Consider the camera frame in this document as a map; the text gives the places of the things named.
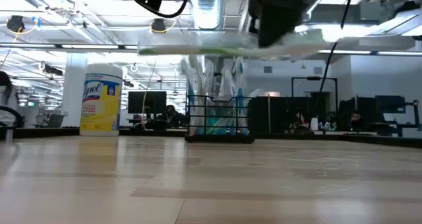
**cable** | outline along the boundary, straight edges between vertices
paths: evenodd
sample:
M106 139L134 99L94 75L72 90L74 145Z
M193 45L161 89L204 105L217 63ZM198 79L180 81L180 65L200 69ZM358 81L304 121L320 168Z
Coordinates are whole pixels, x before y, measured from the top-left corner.
M13 33L16 34L15 39L13 40L13 43L16 42L16 40L18 39L18 36L19 36L21 30L22 30L22 27L19 28L18 33L13 32ZM6 54L5 59L3 59L3 62L1 62L0 69L3 68L3 65L5 64L6 59L9 56L9 54L11 53L11 51L12 51L12 48L9 48L9 51Z
M10 49L9 49L9 52L7 52L5 59L3 59L3 62L1 62L0 69L1 69L1 68L3 67L3 65L5 64L5 61L6 61L7 57L9 56L9 53L11 52L11 50L12 50L12 48L10 48Z
M145 114L145 99L146 99L146 93L148 92L148 89L149 89L149 87L150 87L150 83L151 83L151 79L152 79L152 75L154 74L154 69L156 68L156 65L157 65L157 60L156 60L156 62L154 63L154 67L152 67L152 70L151 70L151 75L150 75L150 79L148 80L148 84L146 85L146 88L145 88L145 93L144 93L144 99L143 99L143 101L142 101L142 118L143 118L143 116L144 116L144 114ZM142 127L143 127L143 129L145 130L146 128L145 128L145 123L143 123L144 121L142 120Z
M173 14L160 13L159 11L152 9L150 6L145 5L143 3L139 3L139 5L141 5L142 7L144 7L146 10L150 11L151 13L156 14L157 16L160 16L160 17L163 17L163 18L175 18L176 16L179 16L180 14L182 14L183 10L185 10L187 2L188 2L188 0L183 0L183 3L180 6L180 9Z
M346 8L344 9L343 18L342 18L342 21L340 22L340 29L342 29L342 30L344 28L344 24L346 23L346 17L347 17L347 13L349 12L350 3L351 3L351 0L347 0ZM322 90L324 89L324 84L325 84L325 81L327 79L328 67L330 66L331 58L334 54L334 50L336 50L337 45L338 45L338 41L336 41L336 43L334 43L334 45L332 46L331 52L330 52L330 54L327 58L327 64L325 66L324 76L322 77L321 87L319 88L319 93L318 93L318 96L316 97L316 103L314 105L312 115L315 115L315 112L317 110L318 103L319 103L319 100L320 100L320 97L321 97L321 93L322 93Z
M31 30L29 30L29 31L27 31L27 32L21 32L22 27L21 27L21 28L19 28L18 32L14 32L14 31L11 31L11 30L9 30L9 31L10 31L10 32L12 32L12 33L14 33L14 34L16 34L16 35L19 35L19 34L29 34L29 33L31 33L33 30L35 30L35 28L37 27L37 25L38 25L38 21L36 20L36 21L35 21L35 25L34 25L34 27L32 27L32 29L31 29Z

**black cable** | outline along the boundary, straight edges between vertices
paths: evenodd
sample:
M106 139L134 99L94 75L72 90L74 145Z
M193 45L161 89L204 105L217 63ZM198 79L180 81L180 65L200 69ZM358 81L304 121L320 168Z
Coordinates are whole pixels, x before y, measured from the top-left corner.
M0 70L1 70L1 68L3 67L3 65L5 64L5 62L6 62L6 60L7 60L7 57L9 56L9 54L11 53L11 50L12 50L12 48L10 48L9 49L9 51L7 52L7 54L6 54L6 57L3 59L3 61L1 62L1 65L0 65Z
M343 18L342 18L342 21L340 22L340 29L342 29L342 30L344 28L344 24L346 23L346 17L347 17L347 13L349 12L350 3L351 3L351 0L347 0L346 8L344 9ZM324 84L325 84L325 81L326 81L326 78L327 78L328 67L330 66L331 58L334 54L334 50L336 50L337 45L338 45L338 41L336 41L336 43L334 43L334 45L332 46L331 52L330 52L330 54L327 58L327 64L325 66L324 76L322 77L321 87L319 88L319 93L318 93L318 96L316 97L316 103L314 105L313 115L315 115L315 112L317 110L318 103L319 103L319 100L320 100L320 97L321 97L321 93L322 93L322 90L324 89Z
M180 14L182 14L183 10L185 10L186 4L187 4L188 0L183 0L182 5L180 6L180 9L177 10L177 12L173 13L173 14L163 14L155 9L152 9L151 7L149 7L148 5L142 4L140 3L139 5L141 5L142 7L144 7L146 10L150 11L153 14L156 14L157 16L160 16L162 18L175 18L176 16L179 16Z

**yellow label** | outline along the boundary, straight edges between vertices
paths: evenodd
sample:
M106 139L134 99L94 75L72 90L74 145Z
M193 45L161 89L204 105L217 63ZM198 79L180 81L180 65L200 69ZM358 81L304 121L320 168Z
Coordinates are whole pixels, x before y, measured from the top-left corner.
M86 75L81 130L119 130L121 84L118 81L119 78L111 75Z

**black wire rack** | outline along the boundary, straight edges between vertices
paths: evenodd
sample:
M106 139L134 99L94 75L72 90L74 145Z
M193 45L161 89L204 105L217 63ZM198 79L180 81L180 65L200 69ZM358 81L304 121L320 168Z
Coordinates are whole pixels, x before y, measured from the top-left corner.
M185 137L187 142L229 142L229 143L252 143L255 141L254 137L249 132L242 133L248 130L248 126L240 126L239 119L245 119L246 124L251 122L249 117L250 108L242 106L251 101L253 98L248 97L233 97L231 99L215 99L212 96L186 96L187 113L189 114L188 133ZM193 108L203 108L204 111L200 115L192 115ZM208 109L213 108L219 110L223 115L210 115ZM193 118L203 118L203 125L192 125ZM232 125L210 125L208 119L233 119ZM200 134L189 134L195 128L201 131ZM213 129L219 128L219 134L211 134Z

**pillar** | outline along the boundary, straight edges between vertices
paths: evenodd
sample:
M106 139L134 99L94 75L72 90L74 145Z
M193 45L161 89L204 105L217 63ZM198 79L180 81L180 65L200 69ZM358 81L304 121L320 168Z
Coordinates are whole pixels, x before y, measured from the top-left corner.
M24 113L22 116L25 116L25 128L34 128L34 125L37 123L36 118L40 110L40 102L36 100L29 100L28 103L34 103L33 106L24 107Z
M65 83L63 85L62 126L79 126L82 109L87 53L67 53Z

